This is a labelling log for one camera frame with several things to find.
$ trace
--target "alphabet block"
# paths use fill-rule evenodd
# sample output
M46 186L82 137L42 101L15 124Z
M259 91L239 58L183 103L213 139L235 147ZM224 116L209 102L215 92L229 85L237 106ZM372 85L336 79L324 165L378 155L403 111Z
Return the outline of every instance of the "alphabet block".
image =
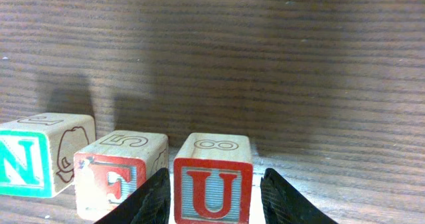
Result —
M78 151L74 165L77 213L97 221L168 168L168 137L116 130Z
M89 115L44 113L0 124L0 194L54 197L74 180L74 153L95 139Z
M174 159L175 222L248 223L251 188L246 136L193 133Z

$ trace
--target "letter block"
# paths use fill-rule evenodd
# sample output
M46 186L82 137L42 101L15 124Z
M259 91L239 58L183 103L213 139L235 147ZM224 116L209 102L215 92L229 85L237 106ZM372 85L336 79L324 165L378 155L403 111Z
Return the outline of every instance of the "letter block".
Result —
M113 131L74 155L77 213L99 220L161 168L168 168L165 134Z
M175 222L248 223L251 158L246 136L191 134L174 159Z
M44 113L0 124L0 194L54 197L74 180L74 153L95 139L89 115Z

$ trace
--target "table top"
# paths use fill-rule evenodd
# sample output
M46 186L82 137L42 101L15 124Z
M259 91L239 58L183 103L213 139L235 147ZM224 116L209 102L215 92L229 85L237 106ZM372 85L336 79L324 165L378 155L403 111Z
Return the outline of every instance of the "table top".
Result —
M423 223L423 1L0 0L0 122L246 135L256 175L340 223ZM73 193L3 196L0 216L81 223Z

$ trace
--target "red border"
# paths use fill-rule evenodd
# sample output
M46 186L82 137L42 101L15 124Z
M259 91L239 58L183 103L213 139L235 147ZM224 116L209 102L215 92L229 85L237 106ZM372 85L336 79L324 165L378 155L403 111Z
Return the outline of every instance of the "red border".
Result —
M106 156L106 155L100 155L100 154L79 154L79 153L76 153L74 155L74 170L75 170L74 183L75 183L75 192L76 192L76 199L77 199L76 202L77 202L77 204L78 204L78 190L80 188L84 188L84 187L80 187L78 185L78 183L79 183L78 173L80 172L80 168L78 168L78 165L79 165L79 161L84 160L87 157L94 157L95 162L106 162L106 163L110 163L110 164L122 164L122 165L127 165L127 166L135 166L136 172L137 172L137 176L136 176L137 187L136 188L140 187L146 181L146 165L145 165L145 162L141 159ZM81 218L94 220L94 221L101 218L101 217L96 216L97 213L98 213L98 211L95 211L93 213L91 211L84 211L83 213L78 212L78 214L79 214L79 216L81 216Z
M240 213L238 223L249 223L251 189L252 189L252 164L219 160L200 160L193 158L177 158L174 160L174 220L178 224L223 224L228 221L199 221L183 219L181 216L181 171L183 167L218 168L241 171L242 188L240 195Z

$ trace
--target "block top face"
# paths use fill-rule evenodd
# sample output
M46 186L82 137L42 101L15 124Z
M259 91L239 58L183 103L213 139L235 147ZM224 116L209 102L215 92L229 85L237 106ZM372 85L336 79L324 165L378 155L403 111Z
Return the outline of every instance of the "block top face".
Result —
M49 134L77 122L94 122L93 117L85 114L43 113L0 124L0 130L31 130Z
M192 133L175 158L252 163L249 138L230 134Z
M78 153L148 160L167 143L168 137L165 134L115 130Z

